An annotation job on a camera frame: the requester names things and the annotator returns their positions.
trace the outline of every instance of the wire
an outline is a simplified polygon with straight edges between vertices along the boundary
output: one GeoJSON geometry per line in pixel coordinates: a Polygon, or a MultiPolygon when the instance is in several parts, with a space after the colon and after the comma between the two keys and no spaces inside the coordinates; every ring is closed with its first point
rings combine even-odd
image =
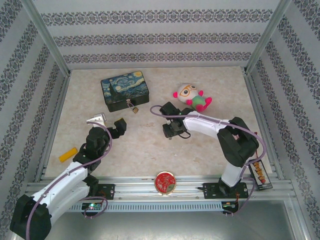
{"type": "Polygon", "coordinates": [[[256,185],[256,182],[255,180],[252,178],[252,177],[242,177],[246,168],[249,167],[250,164],[254,164],[255,162],[261,160],[266,152],[267,152],[267,146],[266,146],[266,143],[265,141],[260,137],[258,136],[257,134],[255,134],[254,132],[244,128],[244,127],[241,127],[241,126],[238,126],[238,125],[235,125],[235,124],[232,124],[232,123],[229,123],[229,122],[224,122],[224,121],[219,121],[219,120],[216,120],[216,119],[212,119],[210,117],[207,117],[207,116],[203,116],[203,115],[196,115],[196,114],[190,114],[190,115],[162,115],[160,113],[156,113],[153,111],[154,108],[162,108],[161,105],[154,105],[152,107],[150,107],[150,112],[153,114],[153,115],[156,115],[156,116],[159,116],[159,117],[163,117],[163,118],[167,118],[167,117],[171,117],[171,118],[200,118],[200,119],[204,119],[204,120],[207,120],[209,122],[212,122],[212,123],[216,123],[216,124],[222,124],[222,125],[226,125],[226,126],[229,126],[229,127],[232,127],[232,128],[236,128],[236,129],[239,129],[239,130],[242,130],[252,136],[254,136],[262,145],[263,147],[263,150],[262,150],[262,153],[260,156],[257,156],[256,159],[253,159],[253,160],[249,160],[246,164],[244,164],[244,166],[242,167],[242,170],[241,170],[241,173],[239,175],[240,178],[244,179],[244,180],[252,180],[253,182],[253,186],[252,186],[252,189],[250,191],[250,194],[248,195],[247,199],[245,200],[245,202],[243,203],[243,205],[241,206],[241,208],[237,211],[237,213],[244,208],[244,206],[248,203],[252,193],[254,192],[255,190],[255,185],[256,185]]]}
{"type": "Polygon", "coordinates": [[[101,197],[106,198],[106,194],[102,190],[98,191],[98,194],[101,194],[102,195],[101,197]]]}
{"type": "Polygon", "coordinates": [[[232,211],[223,209],[222,213],[223,213],[223,212],[226,212],[226,213],[225,213],[225,217],[227,217],[227,213],[231,214],[231,216],[234,217],[234,213],[233,213],[232,211]]]}
{"type": "Polygon", "coordinates": [[[109,152],[110,152],[110,149],[112,147],[112,136],[111,136],[111,133],[110,131],[102,124],[98,123],[98,122],[91,122],[91,121],[88,121],[87,124],[95,124],[95,125],[98,125],[100,128],[102,128],[104,131],[106,131],[109,135],[109,139],[110,139],[110,142],[109,142],[109,147],[108,149],[104,152],[104,154],[97,158],[96,160],[92,160],[90,162],[87,162],[85,164],[82,164],[80,166],[77,166],[75,167],[74,169],[70,170],[69,172],[63,174],[61,177],[59,177],[57,180],[55,180],[45,191],[44,193],[41,195],[41,197],[38,199],[38,201],[35,203],[35,205],[33,206],[31,212],[30,212],[30,215],[28,217],[28,220],[26,222],[26,232],[25,232],[25,239],[26,240],[30,240],[30,224],[31,224],[31,219],[32,219],[32,216],[34,215],[38,205],[40,204],[40,202],[47,196],[47,194],[49,193],[49,191],[57,184],[59,183],[62,179],[64,179],[66,176],[70,175],[71,173],[73,173],[74,171],[77,171],[78,169],[80,168],[84,168],[88,165],[91,165],[91,164],[94,164],[98,161],[100,161],[101,159],[103,159],[109,152]]]}
{"type": "Polygon", "coordinates": [[[238,214],[244,207],[245,205],[248,203],[249,198],[251,198],[252,193],[255,190],[255,186],[256,186],[256,181],[252,178],[252,177],[243,177],[242,179],[244,180],[251,180],[252,181],[252,189],[249,193],[249,196],[246,198],[246,200],[244,201],[244,203],[242,204],[241,208],[238,209],[238,211],[236,211],[236,214],[238,214]]]}
{"type": "Polygon", "coordinates": [[[178,134],[178,136],[179,136],[180,138],[182,138],[182,139],[188,139],[188,138],[190,138],[190,137],[191,137],[191,133],[190,133],[190,132],[185,131],[185,133],[187,133],[187,134],[188,134],[188,136],[181,136],[181,134],[178,134]]]}
{"type": "Polygon", "coordinates": [[[236,195],[235,205],[239,205],[239,196],[240,196],[240,194],[238,192],[236,192],[235,195],[236,195]]]}
{"type": "Polygon", "coordinates": [[[94,218],[100,216],[108,208],[108,200],[103,196],[88,196],[88,197],[82,198],[81,200],[93,200],[93,199],[101,199],[102,200],[101,204],[103,203],[103,201],[105,201],[105,207],[103,208],[102,211],[98,212],[96,215],[93,215],[93,216],[86,215],[87,210],[89,210],[89,207],[87,207],[84,210],[84,213],[83,213],[84,218],[88,218],[89,217],[90,219],[94,219],[94,218]]]}

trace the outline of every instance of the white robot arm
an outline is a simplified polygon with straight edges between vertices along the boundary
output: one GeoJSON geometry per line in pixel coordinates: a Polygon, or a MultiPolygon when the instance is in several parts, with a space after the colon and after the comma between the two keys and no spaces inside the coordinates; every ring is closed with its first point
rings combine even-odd
{"type": "Polygon", "coordinates": [[[101,160],[97,159],[105,156],[111,142],[110,136],[117,139],[124,135],[127,129],[125,120],[121,118],[114,123],[116,128],[107,128],[109,136],[105,131],[105,122],[104,113],[96,114],[87,120],[87,124],[92,124],[93,127],[72,163],[42,190],[32,196],[24,194],[17,200],[10,224],[11,231],[26,239],[27,220],[32,215],[33,207],[39,202],[31,216],[29,237],[31,240],[44,240],[57,219],[73,204],[87,196],[96,196],[99,181],[90,174],[101,163],[101,160]]]}
{"type": "Polygon", "coordinates": [[[239,117],[232,120],[218,119],[190,108],[180,111],[171,102],[163,105],[160,112],[167,119],[167,124],[162,127],[164,135],[169,139],[174,136],[182,137],[183,133],[190,135],[188,131],[195,131],[219,140],[223,154],[228,161],[219,180],[219,189],[225,196],[228,196],[240,182],[244,168],[258,149],[259,143],[251,134],[221,123],[230,123],[249,130],[244,121],[239,117]]]}

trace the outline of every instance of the small padlock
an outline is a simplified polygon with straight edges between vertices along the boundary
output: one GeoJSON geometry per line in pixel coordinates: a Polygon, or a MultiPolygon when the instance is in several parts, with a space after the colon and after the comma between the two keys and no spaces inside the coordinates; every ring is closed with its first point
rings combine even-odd
{"type": "Polygon", "coordinates": [[[134,112],[135,114],[139,111],[139,109],[132,104],[130,99],[127,99],[126,103],[127,103],[128,107],[132,110],[132,112],[134,112]]]}

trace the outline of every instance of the yellow block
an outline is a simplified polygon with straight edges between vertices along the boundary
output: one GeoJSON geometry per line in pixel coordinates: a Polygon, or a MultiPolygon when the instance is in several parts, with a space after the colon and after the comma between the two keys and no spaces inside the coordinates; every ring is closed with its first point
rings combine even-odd
{"type": "Polygon", "coordinates": [[[77,154],[78,150],[74,147],[70,151],[67,151],[65,154],[59,157],[61,163],[66,161],[67,159],[71,158],[73,155],[77,154]]]}

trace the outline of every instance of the patterned wallpaper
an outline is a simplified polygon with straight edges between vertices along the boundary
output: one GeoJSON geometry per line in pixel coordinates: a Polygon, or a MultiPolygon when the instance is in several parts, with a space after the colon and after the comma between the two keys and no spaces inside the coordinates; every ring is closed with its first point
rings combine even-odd
{"type": "Polygon", "coordinates": [[[0,8],[0,239],[5,239],[16,201],[35,179],[65,79],[21,2],[0,0],[0,8]]]}
{"type": "Polygon", "coordinates": [[[89,69],[245,67],[279,0],[34,3],[68,67],[89,69]]]}
{"type": "Polygon", "coordinates": [[[293,0],[251,73],[311,239],[320,239],[319,3],[293,0]]]}

